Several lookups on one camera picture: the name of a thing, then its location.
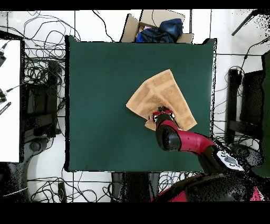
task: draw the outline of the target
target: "green table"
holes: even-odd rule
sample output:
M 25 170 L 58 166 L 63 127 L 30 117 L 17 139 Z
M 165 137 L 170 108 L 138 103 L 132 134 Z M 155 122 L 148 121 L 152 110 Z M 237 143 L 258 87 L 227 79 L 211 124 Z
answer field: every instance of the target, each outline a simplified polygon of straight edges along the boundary
M 209 136 L 215 40 L 205 44 L 77 42 L 69 57 L 69 171 L 201 171 L 196 156 L 165 152 L 155 132 L 126 103 L 148 78 L 170 69 L 197 121 Z

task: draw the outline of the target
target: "power strip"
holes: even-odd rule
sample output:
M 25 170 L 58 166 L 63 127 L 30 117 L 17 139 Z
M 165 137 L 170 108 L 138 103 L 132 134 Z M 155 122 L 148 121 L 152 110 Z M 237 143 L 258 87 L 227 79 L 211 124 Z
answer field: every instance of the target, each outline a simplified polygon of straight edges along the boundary
M 11 105 L 11 102 L 9 102 L 6 106 L 3 107 L 3 109 L 0 110 L 0 115 Z

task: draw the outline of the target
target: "tan cloth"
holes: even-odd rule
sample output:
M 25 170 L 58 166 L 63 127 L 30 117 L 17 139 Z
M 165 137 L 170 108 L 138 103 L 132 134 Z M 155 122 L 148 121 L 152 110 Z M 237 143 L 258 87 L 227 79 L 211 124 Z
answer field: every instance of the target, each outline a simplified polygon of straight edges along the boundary
M 170 69 L 144 81 L 126 104 L 127 108 L 147 120 L 145 126 L 151 130 L 156 130 L 152 113 L 162 106 L 173 111 L 182 130 L 189 130 L 197 124 Z

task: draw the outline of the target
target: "cloth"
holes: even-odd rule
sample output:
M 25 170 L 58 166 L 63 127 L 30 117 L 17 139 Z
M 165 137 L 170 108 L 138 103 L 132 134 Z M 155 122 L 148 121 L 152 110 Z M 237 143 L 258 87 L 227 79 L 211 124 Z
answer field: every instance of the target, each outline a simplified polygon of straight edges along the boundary
M 149 26 L 145 26 L 144 28 L 143 28 L 143 30 L 146 30 L 146 29 L 150 29 L 151 27 L 149 27 Z
M 170 69 L 144 81 L 126 104 L 131 111 L 147 120 L 145 126 L 151 130 L 156 130 L 152 113 L 162 106 L 173 111 L 182 130 L 189 130 L 197 124 Z
M 136 37 L 136 42 L 137 43 L 142 43 L 143 42 L 143 38 L 141 37 L 141 33 L 138 33 L 138 36 Z
M 163 21 L 158 29 L 146 29 L 140 32 L 144 42 L 151 43 L 176 43 L 183 33 L 182 20 L 174 18 L 173 20 Z

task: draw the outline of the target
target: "cardboard box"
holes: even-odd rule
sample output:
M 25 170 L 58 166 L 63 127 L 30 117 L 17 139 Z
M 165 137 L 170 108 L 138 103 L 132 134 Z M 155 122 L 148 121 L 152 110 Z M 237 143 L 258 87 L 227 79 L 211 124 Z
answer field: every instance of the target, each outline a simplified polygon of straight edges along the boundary
M 184 22 L 185 16 L 169 10 L 142 10 L 138 21 L 131 14 L 128 14 L 120 42 L 135 42 L 140 26 L 158 28 L 163 21 L 172 20 L 173 18 L 180 18 Z M 193 33 L 183 33 L 178 38 L 177 43 L 191 43 L 192 39 Z

